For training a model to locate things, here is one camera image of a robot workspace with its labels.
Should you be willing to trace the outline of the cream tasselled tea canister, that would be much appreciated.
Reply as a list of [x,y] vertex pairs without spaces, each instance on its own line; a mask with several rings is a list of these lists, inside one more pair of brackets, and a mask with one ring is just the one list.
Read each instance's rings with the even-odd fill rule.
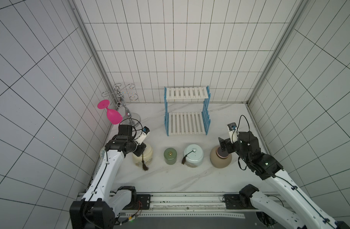
[[151,145],[146,143],[144,152],[140,156],[132,154],[132,160],[137,167],[141,167],[144,171],[148,171],[149,164],[151,164],[153,160],[153,148]]

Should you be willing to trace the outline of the brown clay tea canister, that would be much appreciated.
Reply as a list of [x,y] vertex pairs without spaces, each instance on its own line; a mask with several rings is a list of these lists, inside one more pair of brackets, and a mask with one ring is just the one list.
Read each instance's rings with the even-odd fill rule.
[[210,152],[210,162],[218,169],[227,167],[232,161],[232,155],[226,151],[222,151],[220,146],[214,147]]

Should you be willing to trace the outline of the small green tea canister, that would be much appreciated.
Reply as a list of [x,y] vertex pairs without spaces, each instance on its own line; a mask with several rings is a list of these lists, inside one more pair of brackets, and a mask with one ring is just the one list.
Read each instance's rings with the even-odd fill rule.
[[177,161],[177,151],[174,148],[167,148],[164,151],[164,159],[168,165],[173,165]]

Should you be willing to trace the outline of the pale blue tasselled tea canister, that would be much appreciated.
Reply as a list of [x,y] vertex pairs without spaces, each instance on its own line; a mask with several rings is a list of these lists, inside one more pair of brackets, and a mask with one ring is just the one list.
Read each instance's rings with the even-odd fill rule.
[[197,168],[204,158],[203,149],[197,144],[191,144],[184,149],[181,163],[191,168]]

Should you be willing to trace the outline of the blue white slatted shelf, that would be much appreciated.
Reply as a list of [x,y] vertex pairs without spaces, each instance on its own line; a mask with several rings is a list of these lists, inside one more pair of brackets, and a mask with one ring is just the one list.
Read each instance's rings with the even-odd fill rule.
[[[208,111],[211,93],[206,87],[173,87],[164,88],[165,132],[171,135],[207,135],[211,119]],[[184,100],[202,100],[202,111],[168,111],[168,103]]]

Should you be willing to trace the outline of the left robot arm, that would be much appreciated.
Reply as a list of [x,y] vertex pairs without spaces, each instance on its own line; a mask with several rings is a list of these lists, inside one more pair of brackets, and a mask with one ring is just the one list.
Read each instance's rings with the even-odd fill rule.
[[146,149],[145,138],[150,132],[143,127],[139,136],[134,134],[135,127],[119,125],[116,134],[104,147],[101,166],[91,185],[80,201],[74,201],[69,209],[71,224],[74,229],[112,229],[129,222],[136,215],[120,221],[124,209],[143,209],[133,186],[120,187],[112,192],[112,185],[118,169],[127,154],[141,156]]

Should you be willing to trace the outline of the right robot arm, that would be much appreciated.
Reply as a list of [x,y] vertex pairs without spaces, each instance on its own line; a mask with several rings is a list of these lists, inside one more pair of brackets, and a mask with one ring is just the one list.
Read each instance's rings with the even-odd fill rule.
[[255,208],[286,229],[347,229],[348,224],[337,221],[324,212],[300,189],[273,156],[261,151],[259,140],[252,132],[229,131],[229,138],[219,138],[223,156],[236,153],[246,167],[268,183],[292,208],[274,202],[257,187],[248,184],[239,191],[238,206]]

